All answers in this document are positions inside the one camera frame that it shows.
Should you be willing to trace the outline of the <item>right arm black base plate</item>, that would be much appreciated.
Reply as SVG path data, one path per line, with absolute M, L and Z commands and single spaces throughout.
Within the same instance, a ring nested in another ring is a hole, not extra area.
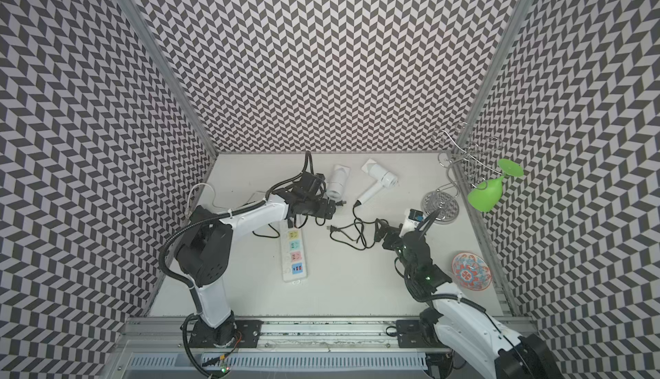
M 443 346 L 436 336 L 433 325 L 429 322 L 420 319 L 400 319 L 395 321 L 395 328 L 399 348 L 431 349 Z

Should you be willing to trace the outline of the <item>white power strip colourful sockets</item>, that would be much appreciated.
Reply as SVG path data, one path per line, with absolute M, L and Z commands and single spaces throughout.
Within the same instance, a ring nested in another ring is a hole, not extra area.
M 280 255 L 282 278 L 286 283 L 297 283 L 308 277 L 303 231 L 288 220 L 280 223 Z

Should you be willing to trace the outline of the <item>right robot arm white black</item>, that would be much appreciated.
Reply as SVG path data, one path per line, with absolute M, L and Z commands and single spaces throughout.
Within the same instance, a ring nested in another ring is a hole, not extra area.
M 411 297 L 427 306 L 420 316 L 431 337 L 458 353 L 484 378 L 562 378 L 558 363 L 536 334 L 524 336 L 468 299 L 431 258 L 426 234 L 443 212 L 410 209 L 403 224 L 376 222 L 376 241 L 396 254 Z

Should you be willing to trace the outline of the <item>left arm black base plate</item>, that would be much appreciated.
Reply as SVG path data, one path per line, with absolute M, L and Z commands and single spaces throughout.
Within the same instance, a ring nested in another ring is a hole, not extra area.
M 191 348 L 201 349 L 256 348 L 262 325 L 263 322 L 256 319 L 228 320 L 219 327 L 209 327 L 197 321 L 192 326 L 188 343 Z

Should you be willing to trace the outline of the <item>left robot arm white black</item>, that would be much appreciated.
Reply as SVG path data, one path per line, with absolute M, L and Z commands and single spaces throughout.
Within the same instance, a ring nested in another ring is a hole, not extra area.
M 329 220 L 336 209 L 337 202 L 327 196 L 325 176 L 315 172 L 312 154 L 305 152 L 301 172 L 274 184 L 260 200 L 218 213 L 197 207 L 190 224 L 161 247 L 158 265 L 164 275 L 187 286 L 196 325 L 211 335 L 211 344 L 233 345 L 237 327 L 223 285 L 233 241 L 299 216 Z

